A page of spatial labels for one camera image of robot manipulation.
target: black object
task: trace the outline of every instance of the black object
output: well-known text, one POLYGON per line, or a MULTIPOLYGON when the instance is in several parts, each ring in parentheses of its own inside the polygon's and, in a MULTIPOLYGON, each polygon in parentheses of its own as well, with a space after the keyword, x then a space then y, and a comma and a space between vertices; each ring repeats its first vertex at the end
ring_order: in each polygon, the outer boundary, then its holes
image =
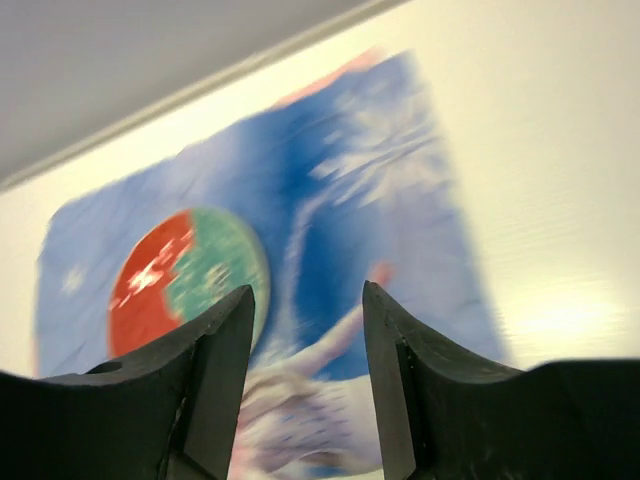
POLYGON ((2 478, 223 480, 253 332, 250 287, 85 375, 0 374, 2 478))
POLYGON ((521 372, 363 297, 386 480, 640 479, 640 361, 521 372))

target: circular emblem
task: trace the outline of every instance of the circular emblem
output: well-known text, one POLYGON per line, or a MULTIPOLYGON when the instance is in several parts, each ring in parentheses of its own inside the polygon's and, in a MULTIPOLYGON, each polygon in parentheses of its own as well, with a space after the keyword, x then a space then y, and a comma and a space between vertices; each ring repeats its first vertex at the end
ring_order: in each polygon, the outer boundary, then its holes
POLYGON ((246 284, 256 301, 253 347, 270 296, 258 238, 224 210, 193 208, 169 217, 138 242, 116 280, 109 305, 111 355, 161 337, 246 284))

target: white wall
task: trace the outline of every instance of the white wall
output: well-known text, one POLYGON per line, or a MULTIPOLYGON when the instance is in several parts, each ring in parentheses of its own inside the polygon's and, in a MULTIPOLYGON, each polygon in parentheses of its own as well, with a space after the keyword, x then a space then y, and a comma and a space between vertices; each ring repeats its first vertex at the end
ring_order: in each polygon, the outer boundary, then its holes
POLYGON ((431 84, 512 362, 640 355, 638 18, 631 0, 415 0, 4 193, 0 368, 32 371, 35 261, 58 207, 372 45, 413 49, 431 84))
POLYGON ((0 179, 364 4, 2 0, 0 179))

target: white ceiling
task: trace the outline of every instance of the white ceiling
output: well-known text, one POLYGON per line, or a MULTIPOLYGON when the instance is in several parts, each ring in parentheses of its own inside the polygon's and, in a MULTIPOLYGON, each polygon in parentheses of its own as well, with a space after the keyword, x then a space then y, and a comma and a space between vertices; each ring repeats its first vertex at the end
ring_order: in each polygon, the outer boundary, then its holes
POLYGON ((186 86, 367 3, 3 0, 0 182, 186 86))

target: poster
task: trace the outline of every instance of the poster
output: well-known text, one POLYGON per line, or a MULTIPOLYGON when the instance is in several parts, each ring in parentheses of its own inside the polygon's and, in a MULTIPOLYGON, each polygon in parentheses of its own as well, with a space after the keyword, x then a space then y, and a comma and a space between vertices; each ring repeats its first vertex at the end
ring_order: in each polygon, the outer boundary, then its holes
POLYGON ((85 372, 253 285, 234 480, 380 468, 367 278, 502 356, 410 54, 305 93, 63 206, 39 259, 41 376, 85 372))

